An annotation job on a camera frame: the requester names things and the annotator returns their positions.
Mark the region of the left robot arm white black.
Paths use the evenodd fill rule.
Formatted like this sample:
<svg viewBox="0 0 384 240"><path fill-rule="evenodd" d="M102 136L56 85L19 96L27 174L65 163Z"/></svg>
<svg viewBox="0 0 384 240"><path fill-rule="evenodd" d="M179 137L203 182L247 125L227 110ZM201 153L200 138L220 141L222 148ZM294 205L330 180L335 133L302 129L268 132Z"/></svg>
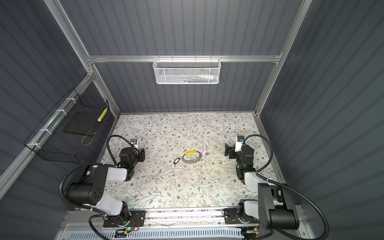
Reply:
<svg viewBox="0 0 384 240"><path fill-rule="evenodd" d="M145 160L145 150L124 148L120 164L82 164L74 167L63 177L59 193L62 200L76 208L91 210L104 216L131 219L127 203L118 201L105 192L106 182L126 182L132 179L135 166Z"/></svg>

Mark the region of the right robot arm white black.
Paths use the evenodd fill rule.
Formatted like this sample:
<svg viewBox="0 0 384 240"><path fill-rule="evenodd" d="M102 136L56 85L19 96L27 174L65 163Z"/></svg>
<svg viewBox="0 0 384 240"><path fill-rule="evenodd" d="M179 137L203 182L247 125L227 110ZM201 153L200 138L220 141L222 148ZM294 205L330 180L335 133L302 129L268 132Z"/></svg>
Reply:
<svg viewBox="0 0 384 240"><path fill-rule="evenodd" d="M240 200L235 213L232 209L224 209L226 223L258 222L264 229L297 230L300 220L291 192L257 176L253 168L254 149L248 145L225 145L225 156L236 160L238 179L258 194L257 200Z"/></svg>

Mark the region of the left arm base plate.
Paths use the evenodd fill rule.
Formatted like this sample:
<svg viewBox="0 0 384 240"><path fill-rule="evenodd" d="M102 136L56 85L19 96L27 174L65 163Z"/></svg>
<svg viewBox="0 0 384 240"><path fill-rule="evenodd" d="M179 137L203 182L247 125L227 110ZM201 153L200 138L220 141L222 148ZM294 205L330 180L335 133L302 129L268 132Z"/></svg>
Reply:
<svg viewBox="0 0 384 240"><path fill-rule="evenodd" d="M117 228L117 227L143 227L146 211L130 211L128 217L118 216L106 216L103 227L104 228Z"/></svg>

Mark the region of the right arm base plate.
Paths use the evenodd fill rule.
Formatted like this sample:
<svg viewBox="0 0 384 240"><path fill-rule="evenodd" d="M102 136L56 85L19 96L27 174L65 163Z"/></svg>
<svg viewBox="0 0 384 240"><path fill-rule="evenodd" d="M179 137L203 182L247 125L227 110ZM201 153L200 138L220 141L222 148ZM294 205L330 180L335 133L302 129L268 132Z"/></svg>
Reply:
<svg viewBox="0 0 384 240"><path fill-rule="evenodd" d="M259 220L244 214L239 208L225 208L221 210L221 213L225 219L225 224L227 225L260 224Z"/></svg>

